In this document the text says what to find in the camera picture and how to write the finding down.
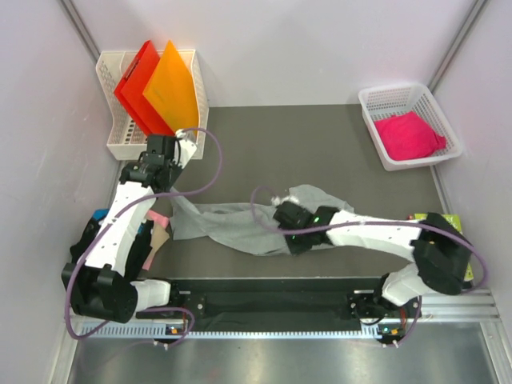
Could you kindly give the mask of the grey t shirt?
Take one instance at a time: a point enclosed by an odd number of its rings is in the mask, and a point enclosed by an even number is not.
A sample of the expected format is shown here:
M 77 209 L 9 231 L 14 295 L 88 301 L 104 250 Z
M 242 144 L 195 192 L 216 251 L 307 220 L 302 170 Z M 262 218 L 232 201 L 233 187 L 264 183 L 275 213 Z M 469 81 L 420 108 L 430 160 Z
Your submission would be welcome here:
M 303 207 L 315 212 L 320 206 L 332 206 L 354 213 L 346 201 L 336 198 L 316 186 L 302 184 L 288 189 L 289 196 Z M 252 217 L 250 204 L 194 204 L 186 197 L 171 198 L 173 213 L 170 226 L 174 240 L 208 237 L 215 242 L 243 253 L 257 256 L 292 254 L 285 237 L 265 230 Z M 256 215 L 268 226 L 277 227 L 273 220 L 276 207 L 255 204 Z

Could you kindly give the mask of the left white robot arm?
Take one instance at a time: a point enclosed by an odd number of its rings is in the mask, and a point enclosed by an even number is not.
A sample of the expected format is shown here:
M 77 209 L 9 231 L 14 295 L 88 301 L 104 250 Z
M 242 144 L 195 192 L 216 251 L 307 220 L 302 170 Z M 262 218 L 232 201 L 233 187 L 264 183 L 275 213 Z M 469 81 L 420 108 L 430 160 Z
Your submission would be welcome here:
M 146 214 L 157 194 L 170 191 L 196 150 L 184 131 L 152 134 L 138 159 L 124 165 L 98 232 L 80 257 L 63 268 L 68 312 L 127 323 L 151 306 L 168 318 L 180 311 L 181 298 L 170 284 L 140 282 L 138 274 L 151 252 L 154 223 Z

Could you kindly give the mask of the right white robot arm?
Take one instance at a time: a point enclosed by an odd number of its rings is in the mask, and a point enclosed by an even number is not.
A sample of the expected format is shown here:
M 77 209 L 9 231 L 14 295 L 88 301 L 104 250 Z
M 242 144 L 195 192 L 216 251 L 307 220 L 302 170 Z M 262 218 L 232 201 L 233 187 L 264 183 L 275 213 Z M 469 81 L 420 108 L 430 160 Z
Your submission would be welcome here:
M 463 291 L 469 243 L 440 214 L 387 221 L 331 206 L 310 212 L 286 201 L 278 205 L 273 218 L 287 232 L 285 240 L 292 254 L 320 245 L 355 246 L 407 260 L 399 271 L 384 274 L 374 291 L 372 302 L 382 316 L 392 316 L 411 299 L 430 292 L 455 296 Z

